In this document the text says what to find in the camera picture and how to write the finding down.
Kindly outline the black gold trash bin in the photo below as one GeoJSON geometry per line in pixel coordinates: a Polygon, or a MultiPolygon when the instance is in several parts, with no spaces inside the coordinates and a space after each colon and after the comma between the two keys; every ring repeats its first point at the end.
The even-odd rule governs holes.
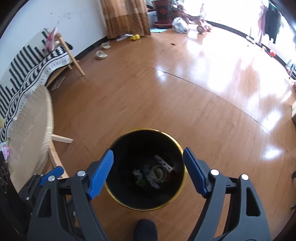
{"type": "Polygon", "coordinates": [[[183,149],[170,135],[152,128],[130,131],[119,137],[110,149],[114,155],[106,180],[106,190],[119,204],[137,211],[152,211],[173,201],[186,179],[183,149]],[[151,168],[161,165],[160,156],[173,171],[159,188],[147,180],[151,168]]]}

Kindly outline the round wooden table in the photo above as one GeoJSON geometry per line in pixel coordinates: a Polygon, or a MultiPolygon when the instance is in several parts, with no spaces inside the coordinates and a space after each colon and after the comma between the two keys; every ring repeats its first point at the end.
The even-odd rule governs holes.
{"type": "Polygon", "coordinates": [[[53,141],[70,144],[73,140],[55,135],[53,130],[51,95],[41,85],[25,102],[10,134],[8,167],[17,192],[34,174],[63,167],[53,141]]]}

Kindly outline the pink purple toy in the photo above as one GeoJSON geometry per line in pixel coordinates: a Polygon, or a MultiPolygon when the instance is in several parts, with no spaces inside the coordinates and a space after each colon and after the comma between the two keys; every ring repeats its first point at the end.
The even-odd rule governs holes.
{"type": "Polygon", "coordinates": [[[0,143],[1,151],[3,153],[4,159],[7,160],[10,155],[10,146],[9,146],[10,138],[7,138],[5,141],[0,143]]]}

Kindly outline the black shoe tip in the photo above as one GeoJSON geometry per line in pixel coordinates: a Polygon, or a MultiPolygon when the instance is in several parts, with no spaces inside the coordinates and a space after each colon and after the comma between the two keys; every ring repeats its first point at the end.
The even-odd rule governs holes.
{"type": "Polygon", "coordinates": [[[155,222],[150,219],[140,219],[133,231],[133,241],[158,241],[155,222]]]}

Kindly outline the black white striped sofa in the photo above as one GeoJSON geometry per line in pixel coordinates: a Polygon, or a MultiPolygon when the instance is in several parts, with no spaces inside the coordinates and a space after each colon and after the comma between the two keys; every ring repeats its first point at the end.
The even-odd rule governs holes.
{"type": "Polygon", "coordinates": [[[11,61],[1,78],[1,142],[9,138],[23,106],[40,85],[46,85],[50,75],[58,68],[70,64],[64,46],[45,52],[49,32],[38,32],[11,61]]]}

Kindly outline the pink cartoon cushion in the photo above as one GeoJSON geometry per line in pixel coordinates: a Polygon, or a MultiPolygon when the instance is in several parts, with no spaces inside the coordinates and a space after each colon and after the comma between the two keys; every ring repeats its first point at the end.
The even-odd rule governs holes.
{"type": "Polygon", "coordinates": [[[53,30],[51,30],[51,32],[49,32],[49,35],[46,38],[46,42],[45,42],[45,55],[46,56],[51,54],[59,45],[59,40],[56,37],[58,24],[59,24],[59,22],[57,22],[57,24],[55,25],[53,30]]]}

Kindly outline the beige slipper far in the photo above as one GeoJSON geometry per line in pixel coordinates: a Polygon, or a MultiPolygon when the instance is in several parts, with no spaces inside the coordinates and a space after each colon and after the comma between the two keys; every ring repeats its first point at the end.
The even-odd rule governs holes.
{"type": "Polygon", "coordinates": [[[111,48],[111,45],[109,43],[102,43],[100,45],[100,48],[103,49],[103,50],[108,50],[111,48]]]}

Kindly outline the yellow toy on floor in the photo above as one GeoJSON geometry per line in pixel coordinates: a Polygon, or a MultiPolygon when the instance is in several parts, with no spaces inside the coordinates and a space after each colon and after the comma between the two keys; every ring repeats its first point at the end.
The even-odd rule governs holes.
{"type": "Polygon", "coordinates": [[[139,34],[135,34],[135,35],[131,36],[130,39],[131,39],[132,41],[137,41],[137,40],[140,40],[141,37],[140,37],[139,34]]]}

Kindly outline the brown curtain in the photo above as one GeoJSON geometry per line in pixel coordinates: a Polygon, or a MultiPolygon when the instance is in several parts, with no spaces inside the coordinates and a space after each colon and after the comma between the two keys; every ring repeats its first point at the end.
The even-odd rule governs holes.
{"type": "Polygon", "coordinates": [[[102,0],[100,3],[109,39],[125,34],[138,34],[141,37],[151,34],[146,1],[102,0]]]}

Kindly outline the silver plastic bag bundle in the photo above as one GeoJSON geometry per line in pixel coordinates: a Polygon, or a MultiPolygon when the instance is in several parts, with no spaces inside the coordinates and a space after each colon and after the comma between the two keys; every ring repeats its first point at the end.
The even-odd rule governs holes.
{"type": "Polygon", "coordinates": [[[173,19],[172,28],[176,33],[180,34],[187,34],[189,32],[189,24],[181,17],[173,19]]]}

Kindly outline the red flower pot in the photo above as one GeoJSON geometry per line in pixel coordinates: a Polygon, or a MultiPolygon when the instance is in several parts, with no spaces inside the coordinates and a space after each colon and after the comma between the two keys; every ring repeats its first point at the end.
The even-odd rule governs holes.
{"type": "Polygon", "coordinates": [[[157,21],[154,23],[157,27],[171,27],[171,1],[159,0],[152,1],[157,15],[157,21]]]}

